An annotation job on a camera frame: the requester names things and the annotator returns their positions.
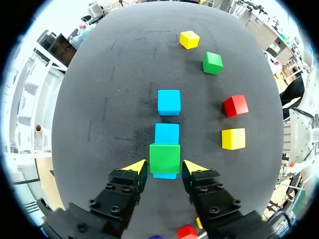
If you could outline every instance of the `floor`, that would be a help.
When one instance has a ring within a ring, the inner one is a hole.
[[[52,210],[63,208],[60,194],[55,183],[53,172],[52,158],[37,158],[36,164],[44,194],[48,200],[46,202]]]

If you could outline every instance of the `cable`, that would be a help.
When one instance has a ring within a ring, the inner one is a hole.
[[[293,176],[293,175],[294,175],[293,173],[287,174],[285,177],[283,177],[283,178],[281,178],[281,179],[278,179],[277,182],[276,182],[276,184],[280,184],[280,183],[284,182],[287,178],[289,178],[289,177],[291,177],[291,176]]]
[[[287,221],[287,224],[288,224],[288,227],[291,228],[292,227],[292,224],[291,224],[291,221],[290,221],[290,218],[288,217],[288,215],[282,211],[282,208],[279,209],[278,211],[276,211],[274,214],[271,215],[271,217],[267,220],[267,223],[270,223],[274,218],[276,218],[277,216],[284,216],[286,221]]]
[[[302,115],[305,115],[313,120],[316,120],[316,118],[312,115],[312,114],[309,114],[308,112],[305,112],[303,110],[300,110],[300,109],[297,109],[297,108],[294,108],[294,107],[288,107],[286,109],[292,109],[294,111],[297,111],[298,113],[301,113]]]

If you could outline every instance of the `white wall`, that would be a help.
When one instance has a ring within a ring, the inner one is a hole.
[[[68,37],[71,32],[83,24],[81,17],[88,15],[88,5],[94,0],[52,0],[45,3],[35,15],[35,22],[27,35],[36,40],[48,29]]]

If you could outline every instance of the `blue cube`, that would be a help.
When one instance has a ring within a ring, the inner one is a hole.
[[[153,177],[160,179],[176,179],[177,173],[155,173],[153,174]]]
[[[156,123],[155,143],[179,144],[179,124],[177,123]]]
[[[179,90],[159,90],[158,111],[160,116],[178,116],[180,110]]]

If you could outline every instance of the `green cube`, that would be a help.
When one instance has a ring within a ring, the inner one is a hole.
[[[150,145],[151,173],[179,173],[180,145],[152,143]]]
[[[223,69],[221,56],[215,53],[206,52],[203,59],[203,69],[205,73],[218,75]]]

